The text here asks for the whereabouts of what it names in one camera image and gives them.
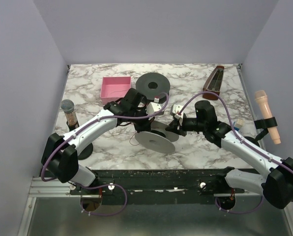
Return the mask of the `white perforated cable spool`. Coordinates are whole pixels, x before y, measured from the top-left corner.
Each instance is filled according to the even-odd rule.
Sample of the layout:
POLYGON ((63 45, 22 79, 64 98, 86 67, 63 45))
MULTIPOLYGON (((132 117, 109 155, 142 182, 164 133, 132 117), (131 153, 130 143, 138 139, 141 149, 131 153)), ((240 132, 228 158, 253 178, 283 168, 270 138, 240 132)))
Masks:
POLYGON ((136 141, 143 147, 155 152, 171 154, 175 152, 174 142, 179 139, 179 135, 166 131, 168 125, 153 121, 151 131, 141 131, 135 134, 136 141))

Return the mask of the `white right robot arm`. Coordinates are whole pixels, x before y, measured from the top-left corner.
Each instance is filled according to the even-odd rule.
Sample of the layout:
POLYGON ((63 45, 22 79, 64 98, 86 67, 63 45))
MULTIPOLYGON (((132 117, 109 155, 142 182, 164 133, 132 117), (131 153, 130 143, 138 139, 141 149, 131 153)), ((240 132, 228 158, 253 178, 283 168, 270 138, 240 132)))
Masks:
POLYGON ((217 119, 209 101, 195 103, 195 118, 188 118, 182 106, 171 107, 173 121, 167 130, 181 136, 187 132, 202 133, 206 140, 223 148, 252 166, 257 173, 230 168, 224 180, 230 188, 244 189, 262 195, 271 205, 283 209, 293 201, 293 159, 281 159, 261 149, 237 131, 217 119))

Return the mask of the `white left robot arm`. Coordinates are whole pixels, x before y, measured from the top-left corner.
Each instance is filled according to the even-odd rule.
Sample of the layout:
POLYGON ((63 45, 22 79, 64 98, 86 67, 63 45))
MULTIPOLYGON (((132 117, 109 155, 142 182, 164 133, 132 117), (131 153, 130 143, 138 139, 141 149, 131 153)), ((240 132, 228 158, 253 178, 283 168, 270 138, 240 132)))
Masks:
POLYGON ((91 186, 96 175, 79 164, 79 155, 95 139, 123 122, 133 123, 139 131, 150 130, 150 116, 147 115, 146 107, 140 106, 146 99, 145 95, 131 88, 124 98, 107 103, 94 118, 80 127, 61 136, 53 133, 46 142, 41 159, 42 180, 51 180, 45 177, 45 172, 49 171, 53 175, 52 179, 62 183, 71 181, 85 187, 91 186))

